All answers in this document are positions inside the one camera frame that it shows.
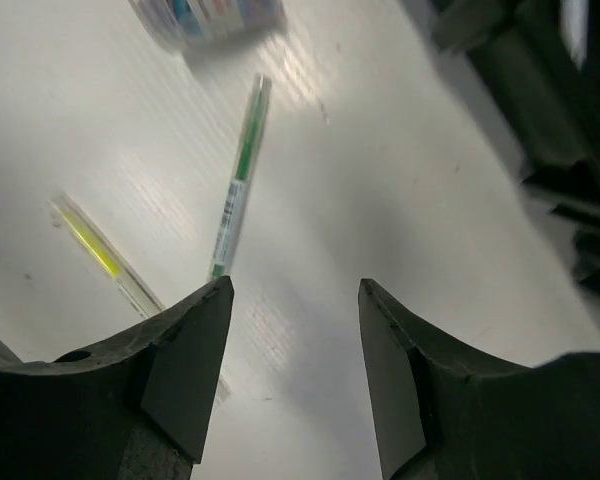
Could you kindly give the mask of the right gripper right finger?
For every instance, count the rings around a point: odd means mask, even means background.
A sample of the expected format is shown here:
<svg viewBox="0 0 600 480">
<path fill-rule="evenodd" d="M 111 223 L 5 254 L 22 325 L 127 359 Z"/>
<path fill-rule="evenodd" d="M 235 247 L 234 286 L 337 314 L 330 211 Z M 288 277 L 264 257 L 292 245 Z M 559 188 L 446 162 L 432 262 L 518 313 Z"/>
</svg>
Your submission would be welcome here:
<svg viewBox="0 0 600 480">
<path fill-rule="evenodd" d="M 386 479 L 600 479 L 600 353 L 536 367 L 478 350 L 376 281 L 360 335 Z"/>
</svg>

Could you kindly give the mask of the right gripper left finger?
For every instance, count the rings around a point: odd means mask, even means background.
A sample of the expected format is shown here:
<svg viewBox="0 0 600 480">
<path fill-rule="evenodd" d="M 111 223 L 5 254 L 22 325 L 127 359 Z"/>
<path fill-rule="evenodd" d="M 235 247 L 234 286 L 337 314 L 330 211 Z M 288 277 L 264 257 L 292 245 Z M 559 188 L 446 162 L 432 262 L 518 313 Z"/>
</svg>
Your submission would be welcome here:
<svg viewBox="0 0 600 480">
<path fill-rule="evenodd" d="M 52 362 L 0 367 L 0 479 L 187 479 L 202 458 L 234 288 Z"/>
</svg>

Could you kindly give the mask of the yellow-green clear pen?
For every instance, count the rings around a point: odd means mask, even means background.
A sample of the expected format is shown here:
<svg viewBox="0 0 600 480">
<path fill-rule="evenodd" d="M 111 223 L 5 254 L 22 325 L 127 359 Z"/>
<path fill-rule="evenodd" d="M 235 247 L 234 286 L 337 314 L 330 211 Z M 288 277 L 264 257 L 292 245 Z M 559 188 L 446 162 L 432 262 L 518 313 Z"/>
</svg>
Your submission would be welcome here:
<svg viewBox="0 0 600 480">
<path fill-rule="evenodd" d="M 52 217 L 94 259 L 143 320 L 165 310 L 157 295 L 76 202 L 61 193 L 52 205 Z"/>
</svg>

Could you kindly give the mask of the clear pen grey stripes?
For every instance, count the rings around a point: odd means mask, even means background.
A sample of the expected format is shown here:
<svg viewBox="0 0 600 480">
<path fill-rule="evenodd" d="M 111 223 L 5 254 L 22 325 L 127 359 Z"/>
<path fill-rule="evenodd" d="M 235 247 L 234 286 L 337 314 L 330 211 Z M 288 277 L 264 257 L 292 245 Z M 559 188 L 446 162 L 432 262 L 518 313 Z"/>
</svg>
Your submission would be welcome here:
<svg viewBox="0 0 600 480">
<path fill-rule="evenodd" d="M 259 153 L 266 124 L 271 84 L 268 76 L 263 74 L 255 76 L 245 109 L 235 166 L 225 196 L 211 257 L 209 280 L 227 275 L 233 261 L 244 218 L 252 168 Z"/>
</svg>

